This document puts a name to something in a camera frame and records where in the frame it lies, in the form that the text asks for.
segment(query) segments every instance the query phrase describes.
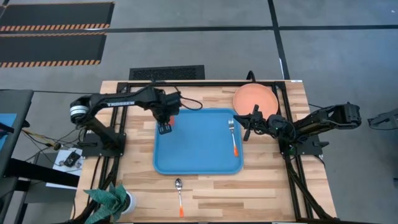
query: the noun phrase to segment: wooden table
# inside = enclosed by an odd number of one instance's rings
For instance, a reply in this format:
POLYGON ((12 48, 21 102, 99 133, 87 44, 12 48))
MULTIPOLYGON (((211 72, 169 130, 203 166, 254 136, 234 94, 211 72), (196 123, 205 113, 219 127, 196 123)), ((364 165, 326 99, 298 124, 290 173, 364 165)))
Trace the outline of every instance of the wooden table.
MULTIPOLYGON (((103 82, 101 93, 115 93, 117 84, 117 81, 103 82)), ((302 119, 310 112, 303 83, 286 81, 286 87, 293 119, 302 119)), ((175 91, 172 87, 163 89, 166 93, 175 91)), ((179 89, 184 97, 201 101, 204 108, 232 108, 233 95, 238 87, 181 86, 179 89)), ((185 100, 183 103, 196 106, 185 100)), ((284 111, 283 101, 280 102, 280 107, 284 111)), ((111 113, 110 108, 101 110, 97 118, 109 125, 111 113)), ((123 183, 137 197, 137 207, 130 215, 122 216, 119 222, 295 220, 284 160, 279 153, 277 141, 270 136, 251 134, 249 141, 243 144, 244 167, 235 175, 171 176, 156 173, 152 165, 155 120, 150 111, 144 111, 137 106, 129 107, 125 132, 126 150, 120 161, 117 184, 123 183), (179 218, 178 195, 174 187, 177 177, 183 181, 182 203, 185 218, 179 218)), ((335 217, 323 164, 313 156, 302 156, 302 160, 309 191, 325 211, 335 217)), ((86 206, 87 194, 83 189, 90 188, 96 161, 96 157, 84 161, 75 198, 76 215, 86 206)), ((101 164, 102 161, 98 166, 94 188, 98 187, 101 164)), ((297 192, 300 210, 305 217, 303 197, 299 189, 297 192)))

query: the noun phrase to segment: silver spoon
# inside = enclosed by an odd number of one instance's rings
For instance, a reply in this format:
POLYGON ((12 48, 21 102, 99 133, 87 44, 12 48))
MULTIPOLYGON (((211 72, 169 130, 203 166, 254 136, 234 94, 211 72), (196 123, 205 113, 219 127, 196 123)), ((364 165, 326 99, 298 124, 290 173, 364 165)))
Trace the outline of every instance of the silver spoon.
POLYGON ((181 201, 181 190, 182 190, 182 181, 181 179, 177 178, 175 180, 175 188, 178 190, 178 197, 180 199, 180 218, 184 217, 184 211, 182 209, 182 201, 181 201))

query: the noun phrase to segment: black floor mat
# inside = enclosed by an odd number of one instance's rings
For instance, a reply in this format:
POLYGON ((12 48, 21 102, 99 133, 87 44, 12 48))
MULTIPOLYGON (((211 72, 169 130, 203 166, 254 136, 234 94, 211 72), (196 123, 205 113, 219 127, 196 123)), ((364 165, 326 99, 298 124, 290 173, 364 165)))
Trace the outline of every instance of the black floor mat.
POLYGON ((130 68, 129 80, 204 80, 205 66, 130 68))
POLYGON ((0 67, 97 65, 104 32, 0 35, 0 67))
POLYGON ((0 31, 108 28, 113 8, 113 2, 8 5, 0 31))

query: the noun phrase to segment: fork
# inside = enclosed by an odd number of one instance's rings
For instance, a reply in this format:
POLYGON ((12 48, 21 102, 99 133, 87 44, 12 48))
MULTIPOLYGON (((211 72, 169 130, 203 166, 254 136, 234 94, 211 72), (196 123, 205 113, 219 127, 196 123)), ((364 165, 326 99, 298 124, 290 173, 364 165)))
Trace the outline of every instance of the fork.
POLYGON ((234 155, 236 157, 239 156, 238 149, 236 148, 235 137, 234 137, 234 119, 228 120, 229 130, 232 134, 232 140, 234 142, 234 155))

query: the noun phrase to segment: concrete floor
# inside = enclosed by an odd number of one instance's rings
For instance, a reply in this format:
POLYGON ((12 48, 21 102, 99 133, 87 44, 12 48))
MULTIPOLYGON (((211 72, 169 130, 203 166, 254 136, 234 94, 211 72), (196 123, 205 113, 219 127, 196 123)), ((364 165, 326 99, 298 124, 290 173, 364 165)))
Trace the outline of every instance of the concrete floor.
MULTIPOLYGON (((10 0, 26 2, 58 1, 10 0)), ((277 0, 275 8, 280 26, 398 24, 397 1, 277 0)), ((271 24, 266 0, 117 0, 111 28, 271 24)), ((330 141, 326 172, 338 216, 396 223, 398 131, 369 129, 366 119, 398 105, 398 30, 282 31, 281 36, 291 79, 304 81, 309 102, 350 101, 361 107, 360 128, 321 135, 330 141)), ((258 79, 282 78, 273 31, 122 33, 108 34, 98 66, 2 68, 0 88, 96 92, 102 80, 128 79, 129 68, 174 65, 205 65, 207 79, 245 78, 248 70, 258 79)), ((72 130, 69 103, 77 97, 35 93, 27 118, 32 129, 54 138, 72 130)), ((13 157, 35 152, 21 137, 13 157)), ((71 209, 72 201, 29 205, 24 223, 61 222, 71 209)))

